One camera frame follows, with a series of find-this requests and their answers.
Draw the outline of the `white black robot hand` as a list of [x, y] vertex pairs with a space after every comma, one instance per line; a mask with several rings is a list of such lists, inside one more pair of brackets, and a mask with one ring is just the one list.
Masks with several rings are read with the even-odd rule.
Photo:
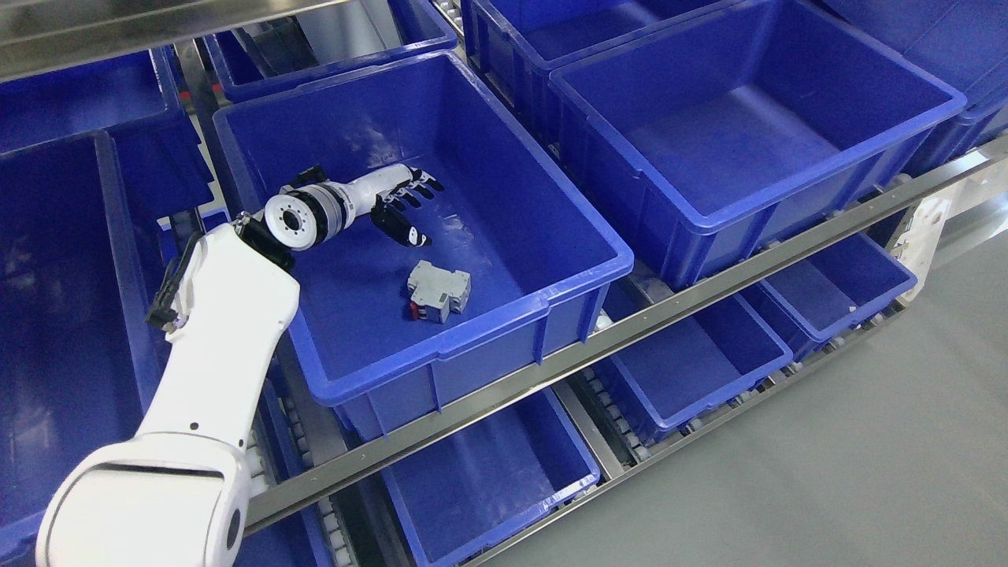
[[406, 218], [406, 208], [421, 208], [419, 198], [432, 200], [444, 186], [434, 176], [406, 164], [384, 166], [353, 182], [325, 182], [335, 202], [335, 216], [327, 221], [328, 237], [367, 216], [394, 242], [405, 247], [425, 247], [431, 238]]

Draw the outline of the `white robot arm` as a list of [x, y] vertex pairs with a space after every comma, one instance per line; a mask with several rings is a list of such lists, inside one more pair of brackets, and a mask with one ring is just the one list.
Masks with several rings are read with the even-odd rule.
[[181, 315], [154, 399], [132, 438], [94, 450], [54, 493], [39, 566], [231, 566], [247, 523], [256, 406], [300, 286], [270, 258], [353, 221], [345, 191], [283, 189], [264, 209], [195, 240]]

